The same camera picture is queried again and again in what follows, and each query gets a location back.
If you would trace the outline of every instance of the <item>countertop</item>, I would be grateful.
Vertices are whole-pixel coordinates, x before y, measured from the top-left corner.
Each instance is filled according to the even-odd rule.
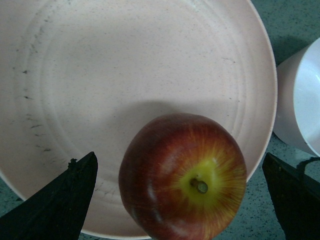
[[[318,0],[252,0],[269,35],[275,62],[285,59],[320,37],[320,1]],[[266,152],[296,167],[311,155],[283,143],[272,134]],[[276,218],[261,161],[247,184],[246,194],[235,219],[217,240],[284,240]],[[320,164],[313,162],[307,175],[320,182]],[[0,216],[22,200],[0,179]],[[104,240],[81,234],[79,240]]]

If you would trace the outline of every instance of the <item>speckled countertop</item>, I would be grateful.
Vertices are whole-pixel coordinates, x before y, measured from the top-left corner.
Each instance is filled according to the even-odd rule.
[[[320,1],[318,0],[252,0],[268,32],[276,64],[290,57],[320,37]],[[274,134],[266,150],[296,167],[311,157],[288,146]],[[314,162],[306,174],[320,182],[320,164]],[[0,216],[18,206],[22,200],[0,179]],[[103,240],[81,234],[80,240]],[[284,240],[275,215],[262,162],[248,182],[240,210],[230,226],[217,240]]]

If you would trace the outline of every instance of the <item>white cup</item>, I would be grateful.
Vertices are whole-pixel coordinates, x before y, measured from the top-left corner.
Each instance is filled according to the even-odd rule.
[[[283,142],[320,157],[320,38],[277,67],[273,132]]]

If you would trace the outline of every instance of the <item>speckled plate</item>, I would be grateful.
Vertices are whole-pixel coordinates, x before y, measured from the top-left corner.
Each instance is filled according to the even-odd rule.
[[[1,177],[26,199],[94,151],[83,232],[148,238],[122,205],[118,170],[130,140],[159,115],[222,124],[248,179],[261,161],[277,81],[249,0],[4,0],[0,22]]]

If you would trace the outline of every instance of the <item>apple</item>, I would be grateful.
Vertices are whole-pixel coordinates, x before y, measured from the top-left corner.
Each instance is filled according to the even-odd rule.
[[[147,123],[129,144],[118,178],[125,209],[157,240],[211,240],[235,217],[246,181],[235,139],[190,113]]]

